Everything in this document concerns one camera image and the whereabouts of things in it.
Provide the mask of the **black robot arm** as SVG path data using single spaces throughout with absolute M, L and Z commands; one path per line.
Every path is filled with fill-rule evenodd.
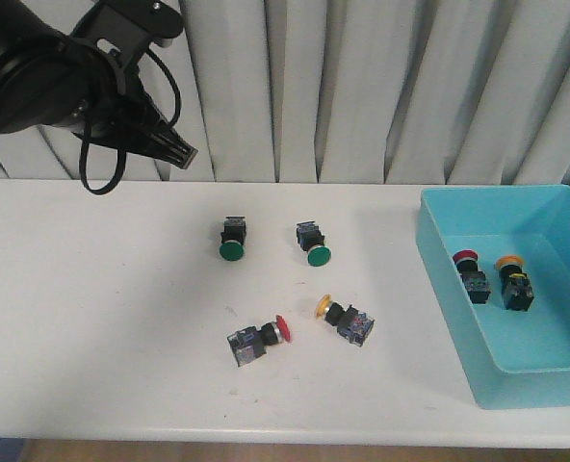
M 70 34 L 42 21 L 21 1 L 0 1 L 0 134 L 35 125 L 65 128 L 116 160 L 131 153 L 187 168 L 197 152 L 165 119 L 140 78 L 183 31 L 183 19 L 161 1 L 97 1 Z

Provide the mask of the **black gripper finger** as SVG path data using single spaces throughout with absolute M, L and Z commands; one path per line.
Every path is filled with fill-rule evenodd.
M 131 128 L 130 152 L 187 169 L 198 150 L 182 139 L 167 123 L 135 124 Z

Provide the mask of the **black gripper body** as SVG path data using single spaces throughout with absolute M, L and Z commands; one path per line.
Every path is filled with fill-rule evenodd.
M 150 45 L 142 57 L 159 66 L 173 85 L 171 72 Z M 144 89 L 139 63 L 121 69 L 114 60 L 116 54 L 114 47 L 105 52 L 76 38 L 67 40 L 67 55 L 73 63 L 67 88 L 73 107 L 68 110 L 67 126 L 84 143 L 131 153 L 133 125 L 161 122 L 173 128 L 174 119 L 167 119 Z

